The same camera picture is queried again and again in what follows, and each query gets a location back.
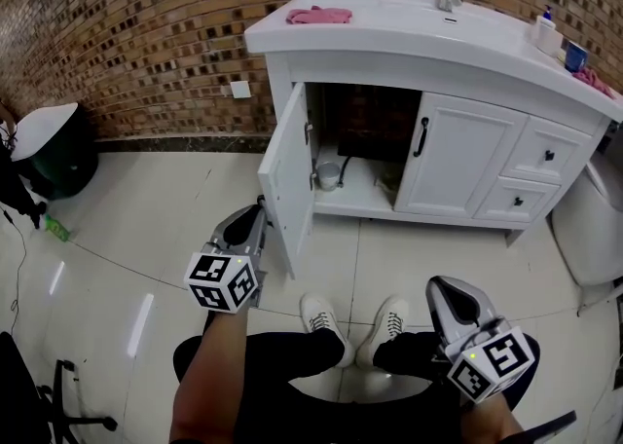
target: shoe lace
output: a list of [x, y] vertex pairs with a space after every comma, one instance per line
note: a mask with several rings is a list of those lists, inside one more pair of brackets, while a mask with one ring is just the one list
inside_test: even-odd
[[315, 331], [320, 328], [329, 328], [330, 326], [331, 323], [329, 321], [329, 317], [325, 312], [318, 313], [312, 319], [310, 319], [311, 331]]
[[403, 332], [402, 317], [400, 317], [396, 313], [389, 313], [389, 318], [387, 320], [387, 330], [389, 331], [389, 335], [391, 335], [392, 337], [400, 335]]

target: blue cup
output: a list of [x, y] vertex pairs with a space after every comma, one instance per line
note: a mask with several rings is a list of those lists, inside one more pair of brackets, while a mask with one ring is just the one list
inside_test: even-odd
[[565, 69], [572, 74], [579, 72], [586, 65], [588, 52], [571, 41], [567, 45], [567, 56], [565, 57]]

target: pink towel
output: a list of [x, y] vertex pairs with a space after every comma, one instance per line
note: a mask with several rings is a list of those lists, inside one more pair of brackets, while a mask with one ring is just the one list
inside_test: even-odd
[[584, 67], [579, 72], [575, 72], [573, 74], [573, 77], [575, 77], [576, 79], [579, 79], [585, 84], [588, 84], [589, 86], [592, 86], [597, 91], [601, 91], [606, 96], [609, 96], [612, 99], [614, 99], [614, 95], [612, 94], [612, 91], [607, 86], [607, 84], [602, 82], [602, 80], [597, 76], [597, 73], [595, 73], [595, 70]]
[[312, 6], [310, 10], [292, 10], [285, 21], [295, 25], [300, 23], [349, 23], [351, 10], [341, 8], [320, 8]]

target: green object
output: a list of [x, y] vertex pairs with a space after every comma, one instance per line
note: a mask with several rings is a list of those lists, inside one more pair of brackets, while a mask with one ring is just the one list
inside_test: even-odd
[[56, 219], [50, 217], [48, 214], [45, 215], [46, 219], [46, 231], [49, 231], [53, 235], [55, 235], [61, 241], [69, 240], [69, 231], [60, 224]]

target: white sneaker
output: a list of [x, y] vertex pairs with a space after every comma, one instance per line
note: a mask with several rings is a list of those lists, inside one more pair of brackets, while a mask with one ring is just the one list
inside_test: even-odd
[[340, 332], [333, 308], [323, 297], [314, 293], [306, 293], [301, 298], [301, 317], [308, 333], [312, 333], [320, 328], [328, 328], [344, 344], [344, 355], [342, 360], [336, 365], [338, 368], [346, 368], [352, 364], [354, 360], [352, 344]]
[[405, 331], [409, 317], [409, 303], [397, 295], [383, 302], [374, 321], [374, 328], [357, 350], [357, 366], [362, 370], [378, 370], [374, 354], [381, 344], [389, 342]]

